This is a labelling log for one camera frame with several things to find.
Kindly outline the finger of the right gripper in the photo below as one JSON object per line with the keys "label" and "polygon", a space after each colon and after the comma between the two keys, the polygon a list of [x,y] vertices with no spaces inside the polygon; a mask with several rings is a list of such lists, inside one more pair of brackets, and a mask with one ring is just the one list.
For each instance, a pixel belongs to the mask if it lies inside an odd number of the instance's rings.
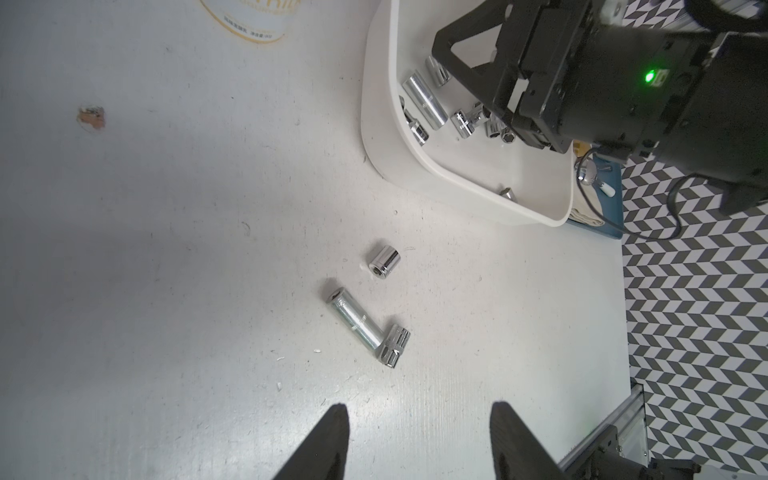
{"label": "finger of the right gripper", "polygon": [[510,114],[539,12],[538,1],[484,1],[436,33],[432,56],[492,113]]}

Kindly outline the long silver socket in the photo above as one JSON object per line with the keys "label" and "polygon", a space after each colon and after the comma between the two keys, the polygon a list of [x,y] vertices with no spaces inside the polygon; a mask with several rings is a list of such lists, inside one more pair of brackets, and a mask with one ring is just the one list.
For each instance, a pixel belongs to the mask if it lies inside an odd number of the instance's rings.
{"label": "long silver socket", "polygon": [[402,83],[402,87],[433,130],[440,130],[447,123],[446,110],[417,70]]}
{"label": "long silver socket", "polygon": [[346,288],[336,289],[327,304],[370,351],[381,346],[384,341],[381,328]]}

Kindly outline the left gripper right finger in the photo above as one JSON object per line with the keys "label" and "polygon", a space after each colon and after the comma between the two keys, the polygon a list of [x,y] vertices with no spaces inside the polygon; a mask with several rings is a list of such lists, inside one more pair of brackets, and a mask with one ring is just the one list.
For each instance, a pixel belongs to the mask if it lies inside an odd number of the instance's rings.
{"label": "left gripper right finger", "polygon": [[525,425],[512,406],[494,402],[490,441],[497,479],[565,479],[563,471]]}

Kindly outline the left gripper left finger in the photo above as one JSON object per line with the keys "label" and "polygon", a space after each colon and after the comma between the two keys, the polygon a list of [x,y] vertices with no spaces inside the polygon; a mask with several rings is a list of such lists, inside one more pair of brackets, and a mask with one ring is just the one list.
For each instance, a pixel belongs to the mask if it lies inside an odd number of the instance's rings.
{"label": "left gripper left finger", "polygon": [[347,406],[331,405],[273,479],[343,479],[349,437]]}

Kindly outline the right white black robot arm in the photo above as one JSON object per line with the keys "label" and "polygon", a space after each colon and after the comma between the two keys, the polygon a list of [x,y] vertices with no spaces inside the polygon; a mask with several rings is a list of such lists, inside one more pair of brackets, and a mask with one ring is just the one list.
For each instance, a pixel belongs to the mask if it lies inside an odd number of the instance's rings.
{"label": "right white black robot arm", "polygon": [[486,1],[432,56],[526,145],[573,142],[707,180],[733,215],[767,199],[767,15],[688,1],[695,31],[633,28],[619,1]]}

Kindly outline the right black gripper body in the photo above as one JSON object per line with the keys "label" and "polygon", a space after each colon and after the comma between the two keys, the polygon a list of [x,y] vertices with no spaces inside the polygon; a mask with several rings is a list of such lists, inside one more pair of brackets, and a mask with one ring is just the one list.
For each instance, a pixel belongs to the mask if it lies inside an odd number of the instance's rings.
{"label": "right black gripper body", "polygon": [[667,143],[714,37],[607,26],[590,1],[496,1],[491,111],[537,148],[617,153]]}

